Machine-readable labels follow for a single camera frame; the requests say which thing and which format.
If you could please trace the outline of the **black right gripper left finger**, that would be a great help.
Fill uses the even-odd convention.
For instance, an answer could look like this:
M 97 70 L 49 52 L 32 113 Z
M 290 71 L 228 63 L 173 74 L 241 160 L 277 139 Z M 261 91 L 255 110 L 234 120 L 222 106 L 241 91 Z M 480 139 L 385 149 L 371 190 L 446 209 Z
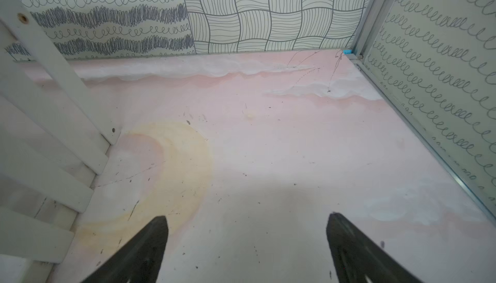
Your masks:
M 165 216 L 157 216 L 85 282 L 156 282 L 169 236 Z

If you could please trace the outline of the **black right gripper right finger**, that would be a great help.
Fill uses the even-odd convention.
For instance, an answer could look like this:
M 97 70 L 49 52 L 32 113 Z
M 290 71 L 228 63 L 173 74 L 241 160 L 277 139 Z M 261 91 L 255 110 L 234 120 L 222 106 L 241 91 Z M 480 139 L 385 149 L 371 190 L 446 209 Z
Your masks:
M 341 213 L 326 227 L 339 282 L 420 282 Z

